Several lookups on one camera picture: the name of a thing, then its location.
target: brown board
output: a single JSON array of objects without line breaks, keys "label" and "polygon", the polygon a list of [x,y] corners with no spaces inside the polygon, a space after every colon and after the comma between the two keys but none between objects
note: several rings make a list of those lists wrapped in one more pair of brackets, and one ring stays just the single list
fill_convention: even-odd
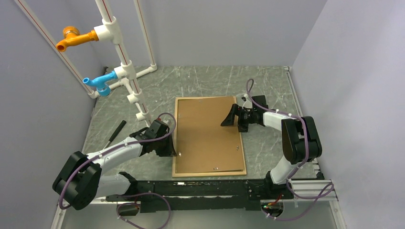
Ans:
[{"label": "brown board", "polygon": [[242,138],[237,126],[221,122],[235,97],[176,98],[173,176],[245,175]]}]

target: blue faucet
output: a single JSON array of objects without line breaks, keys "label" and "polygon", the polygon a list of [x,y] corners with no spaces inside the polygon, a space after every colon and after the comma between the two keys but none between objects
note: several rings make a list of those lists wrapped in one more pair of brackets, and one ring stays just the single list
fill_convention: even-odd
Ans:
[{"label": "blue faucet", "polygon": [[113,79],[118,79],[115,71],[112,71],[111,73],[108,73],[103,76],[96,77],[93,80],[90,80],[89,78],[84,78],[83,83],[92,87],[96,87],[100,96],[107,96],[110,94],[111,89],[108,86],[108,84],[106,84],[106,82]]}]

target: orange valve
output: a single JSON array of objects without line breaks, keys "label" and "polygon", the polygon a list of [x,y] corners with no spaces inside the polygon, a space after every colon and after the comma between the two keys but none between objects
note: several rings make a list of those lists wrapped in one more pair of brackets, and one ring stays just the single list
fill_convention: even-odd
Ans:
[{"label": "orange valve", "polygon": [[64,39],[56,44],[56,48],[60,52],[66,51],[69,46],[76,46],[90,41],[98,41],[97,34],[94,30],[89,33],[80,35],[77,28],[73,26],[67,26],[64,28]]}]

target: wooden border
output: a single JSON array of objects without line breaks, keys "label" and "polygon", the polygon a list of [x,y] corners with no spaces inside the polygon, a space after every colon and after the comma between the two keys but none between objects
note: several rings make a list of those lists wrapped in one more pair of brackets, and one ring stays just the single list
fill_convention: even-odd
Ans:
[{"label": "wooden border", "polygon": [[[208,98],[217,98],[215,97],[178,97],[176,98],[176,103],[174,105],[174,117],[177,122],[177,110],[178,110],[178,103],[179,100],[189,100],[189,99],[208,99]],[[242,135],[239,133],[239,138],[241,141],[241,148],[242,148],[242,158],[243,158],[243,170],[241,171],[226,171],[226,172],[206,172],[206,173],[176,173],[176,156],[173,157],[172,169],[171,173],[173,177],[214,177],[214,176],[237,176],[237,175],[246,175],[246,161],[245,161],[245,152],[243,150],[243,142],[242,142]],[[177,127],[174,129],[173,135],[173,144],[174,149],[177,152]]]}]

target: gray wall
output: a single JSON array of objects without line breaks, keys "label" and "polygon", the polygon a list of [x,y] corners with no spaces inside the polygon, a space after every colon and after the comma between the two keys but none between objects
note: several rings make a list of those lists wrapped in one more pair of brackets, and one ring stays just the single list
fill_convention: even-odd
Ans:
[{"label": "gray wall", "polygon": [[348,228],[405,228],[405,2],[328,0],[293,65]]},{"label": "gray wall", "polygon": [[[326,0],[142,0],[158,65],[289,65]],[[84,31],[101,23],[94,1],[66,3]],[[133,0],[110,1],[135,65],[149,65]],[[104,65],[119,65],[114,47],[94,42]]]},{"label": "gray wall", "polygon": [[[52,183],[81,150],[94,100],[13,1],[1,1],[0,11],[0,227],[49,228],[58,199]],[[70,23],[65,13],[58,15]],[[53,21],[62,28],[59,17]],[[102,72],[89,59],[77,67],[90,77]]]}]

